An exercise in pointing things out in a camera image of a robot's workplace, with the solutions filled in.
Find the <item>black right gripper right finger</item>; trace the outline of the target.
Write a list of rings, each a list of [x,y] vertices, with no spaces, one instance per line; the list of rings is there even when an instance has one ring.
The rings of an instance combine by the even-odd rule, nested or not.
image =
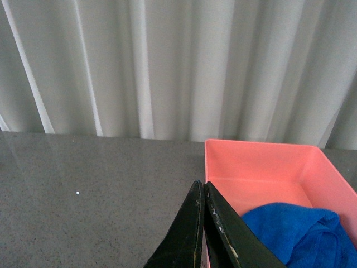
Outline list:
[[[204,185],[204,193],[204,231],[210,267],[285,267],[212,182]]]

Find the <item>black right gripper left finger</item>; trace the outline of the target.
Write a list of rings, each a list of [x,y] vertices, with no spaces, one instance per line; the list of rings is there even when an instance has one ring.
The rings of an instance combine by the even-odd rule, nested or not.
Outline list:
[[[145,267],[200,267],[204,214],[204,187],[201,181],[196,180]]]

